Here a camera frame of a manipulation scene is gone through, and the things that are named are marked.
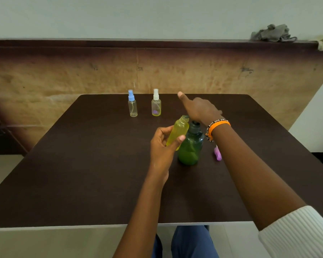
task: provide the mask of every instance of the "sweater cuff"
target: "sweater cuff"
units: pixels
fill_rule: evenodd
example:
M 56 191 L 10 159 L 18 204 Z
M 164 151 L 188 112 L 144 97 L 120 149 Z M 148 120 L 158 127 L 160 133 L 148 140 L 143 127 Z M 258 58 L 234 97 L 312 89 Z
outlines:
M 267 226 L 258 238 L 272 258 L 323 258 L 323 217 L 304 206 Z

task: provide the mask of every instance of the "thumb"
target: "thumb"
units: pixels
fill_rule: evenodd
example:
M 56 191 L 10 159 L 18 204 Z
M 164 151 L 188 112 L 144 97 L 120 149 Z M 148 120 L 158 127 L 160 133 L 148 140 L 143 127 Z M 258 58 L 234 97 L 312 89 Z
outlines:
M 176 151 L 176 149 L 182 144 L 182 142 L 185 140 L 185 135 L 181 135 L 178 138 L 176 138 L 170 145 L 169 147 L 173 150 Z
M 187 95 L 185 95 L 183 92 L 178 92 L 177 96 L 179 97 L 179 99 L 181 100 L 181 102 L 183 103 L 184 106 L 186 106 L 186 104 L 189 103 L 190 99 L 188 99 Z

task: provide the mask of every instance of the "blue jeans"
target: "blue jeans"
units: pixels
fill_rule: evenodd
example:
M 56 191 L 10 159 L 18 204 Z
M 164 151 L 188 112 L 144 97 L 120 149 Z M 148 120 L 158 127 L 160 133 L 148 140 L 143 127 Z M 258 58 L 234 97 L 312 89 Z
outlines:
M 171 242 L 172 258 L 219 258 L 209 231 L 203 225 L 177 226 Z M 152 258 L 162 258 L 162 243 L 156 235 Z

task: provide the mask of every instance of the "person's right hand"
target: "person's right hand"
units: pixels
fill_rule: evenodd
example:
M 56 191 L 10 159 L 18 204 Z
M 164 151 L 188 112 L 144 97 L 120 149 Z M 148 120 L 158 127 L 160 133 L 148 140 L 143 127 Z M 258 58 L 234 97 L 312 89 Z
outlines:
M 208 126 L 212 121 L 223 118 L 222 111 L 218 110 L 209 100 L 195 98 L 188 99 L 183 92 L 178 92 L 178 97 L 182 101 L 189 117 L 203 125 Z

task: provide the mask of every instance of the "person's right arm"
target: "person's right arm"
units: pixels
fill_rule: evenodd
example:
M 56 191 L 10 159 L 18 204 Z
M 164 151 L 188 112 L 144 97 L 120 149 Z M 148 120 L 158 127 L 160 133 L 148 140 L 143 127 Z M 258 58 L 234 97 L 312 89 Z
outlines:
M 222 118 L 222 112 L 208 100 L 190 100 L 181 92 L 178 96 L 193 120 L 208 126 Z M 217 126 L 212 136 L 258 230 L 306 205 L 230 125 Z

